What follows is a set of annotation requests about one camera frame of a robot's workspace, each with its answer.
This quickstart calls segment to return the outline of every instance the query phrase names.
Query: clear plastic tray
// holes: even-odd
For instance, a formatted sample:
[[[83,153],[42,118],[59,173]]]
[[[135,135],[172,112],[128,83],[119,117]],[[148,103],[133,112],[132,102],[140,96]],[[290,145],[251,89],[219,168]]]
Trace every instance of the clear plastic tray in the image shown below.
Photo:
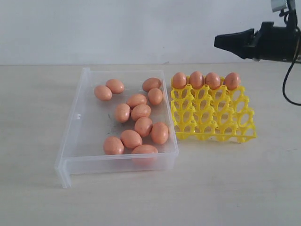
[[[133,121],[121,124],[114,120],[115,107],[119,103],[125,103],[132,94],[146,95],[142,90],[142,83],[150,77],[161,79],[161,90],[164,94],[162,103],[151,107],[150,118],[153,123],[162,121],[169,126],[168,141],[164,145],[155,145],[158,154],[128,152],[129,154],[123,155],[105,155],[103,142],[108,136],[120,137],[122,131],[134,128]],[[94,96],[94,87],[105,84],[111,78],[123,81],[125,91],[113,95],[108,102],[102,102]],[[143,143],[153,144],[149,137],[144,138]],[[71,174],[171,169],[178,153],[163,71],[103,72],[83,69],[55,162],[55,170],[63,188],[71,187]],[[150,157],[155,157],[156,161],[148,166],[136,165],[132,161],[133,158]]]

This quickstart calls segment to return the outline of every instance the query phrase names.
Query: egg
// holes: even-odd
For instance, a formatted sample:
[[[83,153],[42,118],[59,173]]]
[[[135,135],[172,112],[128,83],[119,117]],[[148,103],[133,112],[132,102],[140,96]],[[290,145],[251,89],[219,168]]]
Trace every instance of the egg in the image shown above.
[[[164,144],[169,137],[168,127],[162,122],[157,122],[152,126],[151,129],[151,139],[155,144],[162,145]]]
[[[96,86],[94,95],[102,101],[109,101],[112,99],[112,91],[104,85]]]
[[[159,105],[163,100],[163,93],[160,89],[153,88],[149,91],[147,97],[152,105]]]
[[[127,148],[136,148],[142,145],[142,138],[139,133],[130,129],[123,131],[120,139]]]
[[[142,117],[149,117],[151,114],[151,107],[148,105],[138,105],[133,108],[131,116],[134,121],[137,121]]]
[[[152,145],[141,145],[135,148],[132,152],[132,154],[154,154],[158,153],[158,150],[156,147]],[[156,157],[153,158],[132,158],[133,163],[137,165],[149,165],[153,163],[156,160]]]
[[[129,105],[132,109],[137,105],[145,105],[146,103],[146,96],[142,94],[134,94],[127,100],[127,105]]]
[[[203,87],[205,83],[204,76],[201,72],[196,71],[193,72],[189,78],[189,84],[194,88],[194,89],[200,89]]]
[[[239,74],[231,72],[224,80],[224,85],[227,86],[228,90],[235,90],[240,85]]]
[[[118,79],[110,79],[105,84],[113,94],[120,94],[124,91],[124,84]]]
[[[210,72],[205,77],[205,83],[210,87],[210,89],[218,89],[221,86],[221,78],[218,74]]]
[[[134,130],[139,133],[141,137],[146,137],[151,133],[152,120],[149,117],[141,117],[135,123]]]
[[[176,89],[182,89],[187,84],[186,75],[182,72],[178,72],[173,77],[173,87]]]
[[[116,121],[124,123],[130,117],[130,106],[127,104],[119,104],[117,105],[114,113],[114,117]]]
[[[104,141],[103,150],[107,155],[123,154],[124,146],[119,138],[111,136]]]
[[[151,89],[153,88],[160,88],[161,86],[161,80],[158,78],[149,78],[147,80],[144,81],[144,83],[142,84],[142,89],[145,92],[149,92]]]

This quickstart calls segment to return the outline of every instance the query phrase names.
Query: yellow egg tray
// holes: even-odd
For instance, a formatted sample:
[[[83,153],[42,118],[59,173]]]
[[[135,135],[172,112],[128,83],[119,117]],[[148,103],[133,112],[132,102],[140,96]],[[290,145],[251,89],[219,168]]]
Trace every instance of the yellow egg tray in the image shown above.
[[[193,89],[190,84],[183,89],[172,88],[171,113],[177,138],[195,136],[198,140],[216,138],[224,142],[233,137],[239,143],[256,138],[254,110],[244,92],[243,86],[235,90],[224,85],[216,90],[208,85]]]

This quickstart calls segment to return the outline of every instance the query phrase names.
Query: white tabletop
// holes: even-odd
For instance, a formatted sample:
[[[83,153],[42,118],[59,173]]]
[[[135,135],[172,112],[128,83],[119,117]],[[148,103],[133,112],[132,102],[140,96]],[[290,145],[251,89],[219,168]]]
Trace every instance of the white tabletop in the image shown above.
[[[73,175],[54,162],[82,66],[0,66],[2,226],[283,226],[301,222],[301,107],[281,87],[289,64],[91,66],[241,74],[258,138],[179,141],[173,170]],[[288,95],[301,101],[301,67]]]

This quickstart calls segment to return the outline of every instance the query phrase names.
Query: egg holder slot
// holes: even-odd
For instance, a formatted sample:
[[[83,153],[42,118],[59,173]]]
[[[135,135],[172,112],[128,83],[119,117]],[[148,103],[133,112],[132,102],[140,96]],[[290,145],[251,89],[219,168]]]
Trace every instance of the egg holder slot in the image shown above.
[[[171,114],[179,140],[194,136],[202,141],[214,137],[225,142],[234,137],[244,143],[256,138],[254,110],[248,106],[245,88],[228,90],[223,80],[221,78],[221,86],[215,90],[208,85],[200,89],[193,89],[190,84],[183,89],[172,87]]]

